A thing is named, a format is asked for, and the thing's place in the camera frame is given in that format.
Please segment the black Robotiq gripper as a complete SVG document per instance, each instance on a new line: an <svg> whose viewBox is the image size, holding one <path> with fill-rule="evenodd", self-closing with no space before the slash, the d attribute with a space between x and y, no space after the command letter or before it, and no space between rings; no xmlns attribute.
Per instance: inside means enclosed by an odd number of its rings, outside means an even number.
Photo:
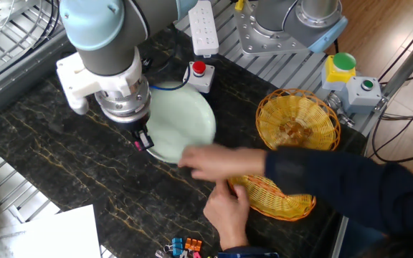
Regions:
<svg viewBox="0 0 413 258"><path fill-rule="evenodd" d="M147 150L154 147L154 143L147 132L148 116L144 116L139 120L128 123L118 123L118 126L131 132L131 135L135 142L139 141L139 146L141 150Z"/></svg>

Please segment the person's right hand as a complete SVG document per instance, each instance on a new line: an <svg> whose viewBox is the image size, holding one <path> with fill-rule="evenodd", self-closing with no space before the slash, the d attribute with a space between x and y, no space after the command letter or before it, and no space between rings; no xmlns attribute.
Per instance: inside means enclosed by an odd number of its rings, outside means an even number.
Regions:
<svg viewBox="0 0 413 258"><path fill-rule="evenodd" d="M217 181L235 176L265 172L267 152L252 148L226 148L222 145L192 145L184 149L180 168L191 168L191 176L204 181Z"/></svg>

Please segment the person's left hand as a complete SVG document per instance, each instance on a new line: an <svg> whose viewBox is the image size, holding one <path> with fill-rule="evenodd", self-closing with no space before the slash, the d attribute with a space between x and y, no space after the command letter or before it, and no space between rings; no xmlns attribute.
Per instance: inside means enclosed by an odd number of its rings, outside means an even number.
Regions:
<svg viewBox="0 0 413 258"><path fill-rule="evenodd" d="M244 239L250 204L244 186L234 186L235 194L226 181L217 181L204 208L204 215L218 231L221 239Z"/></svg>

